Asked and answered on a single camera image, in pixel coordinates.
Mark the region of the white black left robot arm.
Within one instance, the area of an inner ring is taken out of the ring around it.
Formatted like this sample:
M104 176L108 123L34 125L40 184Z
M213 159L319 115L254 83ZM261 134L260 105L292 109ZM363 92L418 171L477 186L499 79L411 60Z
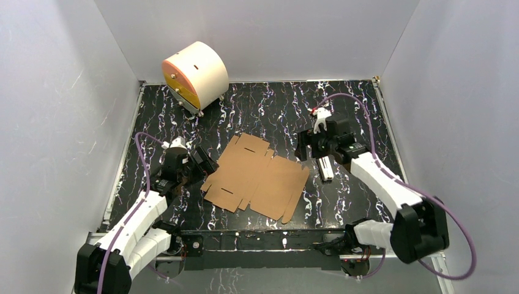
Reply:
M150 175L125 216L94 244L77 253L74 293L128 293L134 278L158 255L186 247L177 225L159 220L183 187L216 172L218 164L201 147L165 150L163 163Z

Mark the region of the brown cardboard box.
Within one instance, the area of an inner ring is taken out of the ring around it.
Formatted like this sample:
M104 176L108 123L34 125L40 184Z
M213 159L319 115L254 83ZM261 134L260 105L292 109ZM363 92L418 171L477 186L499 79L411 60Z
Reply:
M276 156L269 146L269 142L253 135L233 136L217 161L217 171L201 186L205 200L232 213L250 208L287 224L310 170Z

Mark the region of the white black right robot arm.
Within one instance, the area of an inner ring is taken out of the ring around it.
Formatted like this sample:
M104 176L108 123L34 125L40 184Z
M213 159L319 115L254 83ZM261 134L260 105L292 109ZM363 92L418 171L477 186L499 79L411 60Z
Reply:
M377 156L355 139L345 119L327 118L298 132L295 156L306 161L332 156L386 206L392 223L360 219L345 227L345 247L354 254L368 246L390 249L409 264L450 244L446 212L437 198L427 200L404 186Z

